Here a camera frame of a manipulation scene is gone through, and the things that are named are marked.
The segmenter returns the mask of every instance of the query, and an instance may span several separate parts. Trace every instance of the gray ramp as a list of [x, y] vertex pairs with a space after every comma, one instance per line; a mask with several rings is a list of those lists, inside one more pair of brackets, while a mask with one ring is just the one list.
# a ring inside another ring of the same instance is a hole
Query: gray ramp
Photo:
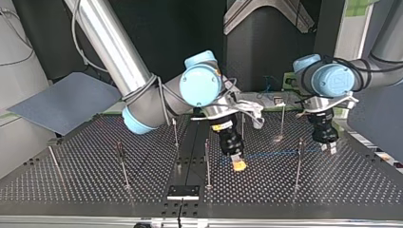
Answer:
[[114, 86], [75, 72], [9, 108], [9, 111], [66, 135], [94, 114], [107, 110], [120, 98], [121, 94]]

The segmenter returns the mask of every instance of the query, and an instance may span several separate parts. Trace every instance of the silver robot arm segment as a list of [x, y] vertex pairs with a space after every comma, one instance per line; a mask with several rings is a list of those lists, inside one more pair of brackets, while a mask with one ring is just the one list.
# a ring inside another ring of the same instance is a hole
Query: silver robot arm segment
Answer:
[[[217, 98], [221, 76], [211, 51], [187, 59], [186, 72], [162, 85], [145, 66], [108, 1], [65, 2], [128, 103], [123, 116], [134, 133], [149, 132], [169, 117], [182, 115], [192, 106], [209, 105]], [[155, 80], [159, 87], [152, 85]]]

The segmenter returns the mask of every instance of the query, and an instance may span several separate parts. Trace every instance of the yellow object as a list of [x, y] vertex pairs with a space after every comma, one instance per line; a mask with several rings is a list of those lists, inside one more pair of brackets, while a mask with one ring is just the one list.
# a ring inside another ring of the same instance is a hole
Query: yellow object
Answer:
[[234, 171], [239, 172], [243, 171], [246, 168], [245, 161], [233, 161], [232, 164], [234, 165]]

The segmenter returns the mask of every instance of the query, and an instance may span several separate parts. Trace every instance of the robotic arm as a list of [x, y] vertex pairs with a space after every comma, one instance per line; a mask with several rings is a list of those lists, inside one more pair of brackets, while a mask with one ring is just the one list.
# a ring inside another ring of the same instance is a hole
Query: robotic arm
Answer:
[[169, 124], [170, 118], [194, 106], [202, 107], [205, 119], [220, 136], [222, 152], [231, 157], [234, 169], [241, 171], [246, 167], [235, 113], [245, 112], [254, 119], [254, 127], [261, 128], [263, 107], [236, 101], [233, 93], [239, 90], [221, 75], [211, 51], [186, 59], [186, 71], [164, 85], [148, 71], [107, 0], [65, 2], [73, 12], [73, 37], [74, 19], [77, 19], [126, 101], [123, 117], [133, 133], [145, 134], [161, 124]]
[[322, 149], [336, 152], [338, 135], [332, 127], [332, 107], [353, 108], [353, 92], [369, 87], [393, 86], [403, 80], [403, 2], [395, 1], [367, 60], [351, 62], [317, 54], [294, 61], [297, 86], [308, 120], [314, 126], [313, 139]]

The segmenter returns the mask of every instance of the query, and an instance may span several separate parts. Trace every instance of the optical breadboard table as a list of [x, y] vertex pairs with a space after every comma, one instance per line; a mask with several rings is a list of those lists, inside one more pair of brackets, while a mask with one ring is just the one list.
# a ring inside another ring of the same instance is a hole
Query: optical breadboard table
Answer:
[[[243, 172], [233, 171], [208, 122], [178, 118], [178, 148], [173, 125], [139, 136], [118, 115], [96, 116], [52, 146], [55, 158], [46, 149], [0, 180], [0, 222], [403, 219], [399, 172], [347, 132], [340, 133], [336, 154], [322, 152], [311, 139], [311, 125], [296, 114], [286, 113], [281, 142], [274, 141], [280, 113], [264, 113], [261, 130], [246, 120]], [[211, 188], [205, 187], [206, 139]], [[300, 139], [305, 149], [296, 185]], [[117, 142], [125, 151], [130, 188]], [[196, 200], [168, 200], [172, 188], [185, 186], [196, 188]]]

